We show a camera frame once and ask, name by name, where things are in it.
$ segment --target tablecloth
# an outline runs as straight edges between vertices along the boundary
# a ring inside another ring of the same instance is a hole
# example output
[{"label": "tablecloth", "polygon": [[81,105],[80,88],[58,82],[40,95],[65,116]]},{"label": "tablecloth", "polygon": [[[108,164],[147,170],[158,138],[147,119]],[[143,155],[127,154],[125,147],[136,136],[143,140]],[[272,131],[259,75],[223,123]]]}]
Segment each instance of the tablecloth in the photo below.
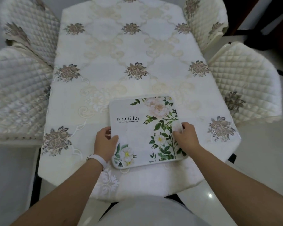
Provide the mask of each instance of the tablecloth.
[{"label": "tablecloth", "polygon": [[[170,95],[204,148],[225,161],[238,147],[238,131],[180,7],[159,0],[69,7],[56,53],[38,170],[50,183],[61,184],[93,153],[112,98]],[[167,196],[202,180],[191,158],[124,170],[109,163],[91,197]]]}]

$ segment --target forearm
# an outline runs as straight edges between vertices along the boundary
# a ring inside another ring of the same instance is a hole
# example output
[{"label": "forearm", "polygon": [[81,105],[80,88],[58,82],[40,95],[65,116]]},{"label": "forearm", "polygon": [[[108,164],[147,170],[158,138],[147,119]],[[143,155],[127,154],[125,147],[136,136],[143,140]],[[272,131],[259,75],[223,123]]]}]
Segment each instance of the forearm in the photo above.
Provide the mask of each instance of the forearm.
[{"label": "forearm", "polygon": [[11,226],[77,225],[102,169],[97,160],[88,160]]},{"label": "forearm", "polygon": [[189,155],[238,225],[283,225],[283,196],[231,168],[202,147]]}]

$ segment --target person's left hand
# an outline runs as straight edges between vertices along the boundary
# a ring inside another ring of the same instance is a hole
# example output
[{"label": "person's left hand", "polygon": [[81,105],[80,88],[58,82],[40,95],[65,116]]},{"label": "person's left hand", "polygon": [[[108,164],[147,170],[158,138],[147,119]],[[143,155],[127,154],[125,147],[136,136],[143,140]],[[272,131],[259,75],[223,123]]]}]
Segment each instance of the person's left hand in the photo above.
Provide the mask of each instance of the person's left hand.
[{"label": "person's left hand", "polygon": [[95,137],[94,143],[94,154],[102,157],[106,162],[108,162],[114,152],[119,140],[119,136],[114,136],[110,139],[110,127],[102,128]]}]

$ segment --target wristband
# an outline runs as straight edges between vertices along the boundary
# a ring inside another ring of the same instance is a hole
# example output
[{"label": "wristband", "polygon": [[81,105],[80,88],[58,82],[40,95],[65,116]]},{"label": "wristband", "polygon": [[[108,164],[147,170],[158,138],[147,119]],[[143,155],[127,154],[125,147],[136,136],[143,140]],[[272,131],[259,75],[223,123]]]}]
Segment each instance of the wristband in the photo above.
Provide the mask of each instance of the wristband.
[{"label": "wristband", "polygon": [[103,166],[103,170],[106,169],[107,163],[106,163],[106,161],[105,161],[102,157],[100,157],[99,155],[88,155],[86,161],[88,161],[89,159],[95,159],[95,160],[99,161],[99,163],[101,163],[102,166]]}]

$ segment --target quilted fabric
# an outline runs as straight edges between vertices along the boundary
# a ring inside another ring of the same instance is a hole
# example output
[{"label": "quilted fabric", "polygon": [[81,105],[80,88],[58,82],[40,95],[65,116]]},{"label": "quilted fabric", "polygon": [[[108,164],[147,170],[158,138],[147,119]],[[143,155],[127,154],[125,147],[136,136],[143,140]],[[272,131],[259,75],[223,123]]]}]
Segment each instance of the quilted fabric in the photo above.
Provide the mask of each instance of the quilted fabric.
[{"label": "quilted fabric", "polygon": [[222,0],[186,0],[183,13],[202,52],[228,28],[228,16]]},{"label": "quilted fabric", "polygon": [[281,119],[280,78],[264,56],[235,42],[222,48],[209,67],[236,125]]},{"label": "quilted fabric", "polygon": [[60,21],[41,0],[4,0],[0,23],[4,38],[24,44],[54,65]]},{"label": "quilted fabric", "polygon": [[41,140],[52,69],[21,48],[0,50],[0,141]]}]

